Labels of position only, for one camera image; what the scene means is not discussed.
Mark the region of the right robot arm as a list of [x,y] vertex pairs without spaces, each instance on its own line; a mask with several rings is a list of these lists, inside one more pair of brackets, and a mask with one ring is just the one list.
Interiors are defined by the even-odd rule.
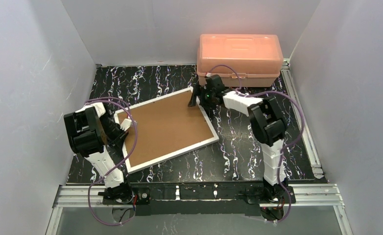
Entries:
[[188,106],[197,104],[205,109],[223,106],[248,116],[253,136],[263,151],[263,180],[270,186],[287,186],[281,153],[287,123],[275,97],[250,97],[227,88],[219,75],[212,75],[204,86],[194,84]]

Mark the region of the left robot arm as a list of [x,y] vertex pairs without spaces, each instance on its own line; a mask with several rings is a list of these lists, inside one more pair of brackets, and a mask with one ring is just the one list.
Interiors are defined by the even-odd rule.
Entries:
[[106,188],[124,184],[122,170],[117,167],[107,148],[123,150],[129,128],[137,122],[126,118],[119,124],[108,113],[104,103],[93,102],[64,115],[64,124],[72,151],[88,160],[103,178]]

